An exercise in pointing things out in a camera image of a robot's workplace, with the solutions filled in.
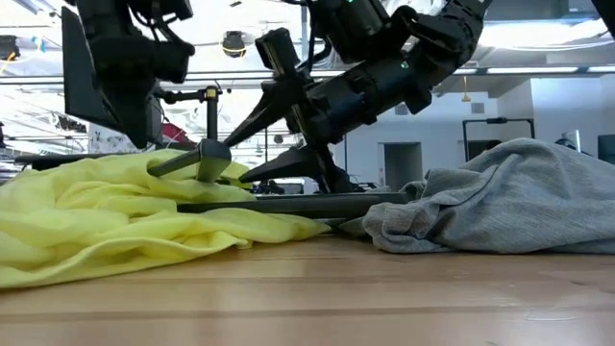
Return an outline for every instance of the wooden table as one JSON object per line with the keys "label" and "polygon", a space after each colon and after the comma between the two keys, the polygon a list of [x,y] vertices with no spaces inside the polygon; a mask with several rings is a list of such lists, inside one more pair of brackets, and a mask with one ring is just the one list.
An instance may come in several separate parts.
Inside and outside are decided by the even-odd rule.
{"label": "wooden table", "polygon": [[322,236],[0,293],[0,345],[612,345],[615,258],[394,256]]}

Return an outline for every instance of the yellow shirt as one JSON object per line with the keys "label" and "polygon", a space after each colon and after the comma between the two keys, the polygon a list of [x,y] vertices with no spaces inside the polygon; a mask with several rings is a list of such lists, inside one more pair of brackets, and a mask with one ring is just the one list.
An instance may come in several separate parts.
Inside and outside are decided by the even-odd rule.
{"label": "yellow shirt", "polygon": [[[25,171],[0,187],[0,288],[56,284],[193,260],[253,241],[280,243],[327,231],[292,215],[223,209],[177,213],[185,203],[254,200],[230,185],[193,180],[195,167],[164,178],[147,167],[161,150]],[[222,174],[247,169],[233,163]]]}

